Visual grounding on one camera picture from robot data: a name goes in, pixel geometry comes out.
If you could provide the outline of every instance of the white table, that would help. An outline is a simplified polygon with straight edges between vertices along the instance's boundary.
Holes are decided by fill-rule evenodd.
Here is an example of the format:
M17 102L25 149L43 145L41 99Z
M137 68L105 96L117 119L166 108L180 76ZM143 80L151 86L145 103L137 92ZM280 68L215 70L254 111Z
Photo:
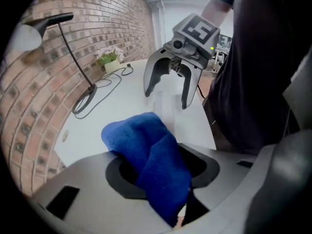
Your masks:
M85 119L76 119L70 114L55 144L55 151L66 166L100 153L107 152L101 140L101 131L110 122L123 120L144 112L155 112L175 135L178 142L215 149L214 138L197 93L192 104L185 110L181 108L180 97L184 79L172 71L162 77L149 98L143 90L143 74L147 60L131 62L134 72L122 77L119 86L100 103ZM111 77L112 84L99 88L92 102L79 114L84 116L108 94L118 78ZM69 134L65 142L65 131Z

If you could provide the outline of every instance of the lamp base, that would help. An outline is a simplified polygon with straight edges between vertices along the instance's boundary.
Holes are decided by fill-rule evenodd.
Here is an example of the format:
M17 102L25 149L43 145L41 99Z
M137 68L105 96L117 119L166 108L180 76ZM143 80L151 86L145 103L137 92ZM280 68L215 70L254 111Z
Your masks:
M87 90L84 91L79 99L75 102L72 113L74 115L81 113L90 104L97 90L98 87L95 84L92 84L90 87L88 87ZM77 106L80 105L81 101L84 100L87 96L89 96L87 101L78 110L76 110Z

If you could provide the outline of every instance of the blue towel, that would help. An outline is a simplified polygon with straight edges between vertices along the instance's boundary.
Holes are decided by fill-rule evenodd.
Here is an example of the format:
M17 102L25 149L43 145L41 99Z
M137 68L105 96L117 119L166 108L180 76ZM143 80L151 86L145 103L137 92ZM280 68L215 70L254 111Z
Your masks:
M154 113L108 124L101 138L109 151L127 159L138 175L136 185L146 192L154 210L172 227L185 205L192 176L176 138Z

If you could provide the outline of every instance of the desk lamp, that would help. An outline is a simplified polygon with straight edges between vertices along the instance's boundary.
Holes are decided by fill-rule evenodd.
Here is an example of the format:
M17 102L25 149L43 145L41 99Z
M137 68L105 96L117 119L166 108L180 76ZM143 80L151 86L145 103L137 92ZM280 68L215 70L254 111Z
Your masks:
M90 84L90 86L87 88L87 90L81 95L81 97L77 100L77 102L74 104L72 112L74 114L79 114L82 112L91 102L93 99L96 91L97 86L93 84L89 78L86 76L82 68L80 67L79 63L77 62L72 50L70 49L68 42L66 40L66 37L63 33L62 27L60 25L61 22L69 21L73 19L74 14L71 13L63 13L58 14L54 16L49 16L41 19L31 20L28 22L25 22L22 25L19 25L11 39L11 43L9 45L9 49L16 49L20 51L29 51L34 50L38 48L42 43L42 38L44 35L44 32L48 26L58 24L59 30L61 32L61 35L64 39L64 42L66 44L66 47L72 56L75 64L77 65L78 69L82 73L83 77L87 80L87 82ZM87 101L82 105L78 110L76 110L77 105L79 102L81 102L82 99L88 97Z

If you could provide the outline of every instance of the power cord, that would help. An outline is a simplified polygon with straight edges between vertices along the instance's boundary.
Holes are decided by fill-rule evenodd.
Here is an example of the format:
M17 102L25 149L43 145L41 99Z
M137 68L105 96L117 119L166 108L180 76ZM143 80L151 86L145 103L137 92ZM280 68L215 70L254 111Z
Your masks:
M124 74L124 72L127 70L127 68L130 68L131 71L128 72L128 73L126 73L126 74ZM121 76L115 74L115 72L117 72L118 70L122 70ZM104 88L104 87L109 86L109 85L112 83L112 80L109 80L108 77L110 77L110 76L112 76L112 75L115 75L115 76L119 77L119 81L118 81L118 83L116 84L116 86L113 87L113 89L112 89L103 99L101 99L95 106L93 106L93 108L92 108L85 116L83 116L83 117L78 117L76 112L79 110L79 108L81 107L81 105L83 105L84 100L85 100L86 98L88 98L88 96L86 96L85 98L83 98L83 99L81 100L80 104L78 105L78 107L76 108L76 110L74 111L75 117L76 117L77 119L84 119L84 118L86 118L102 101L104 101L104 100L118 87L118 85L119 85L119 84L121 83L121 81L122 81L122 76L127 76L127 75L131 74L133 71L134 71L134 70L133 70L133 67L131 67L130 64L127 64L127 67L119 68L119 69L117 69L117 70L115 70L115 71L113 71L113 72L111 72L111 73L109 73L109 74L107 74L107 75L104 75L99 81L101 81L101 80L107 80L107 81L109 81L109 83L106 84L106 85L104 85L104 86L98 87L98 89L99 89L99 88Z
M201 91L199 85L197 85L197 88L198 88L198 90L199 90L199 92L200 92L200 95L205 99L205 97L204 97L204 95L203 95L203 93L202 93L202 91Z

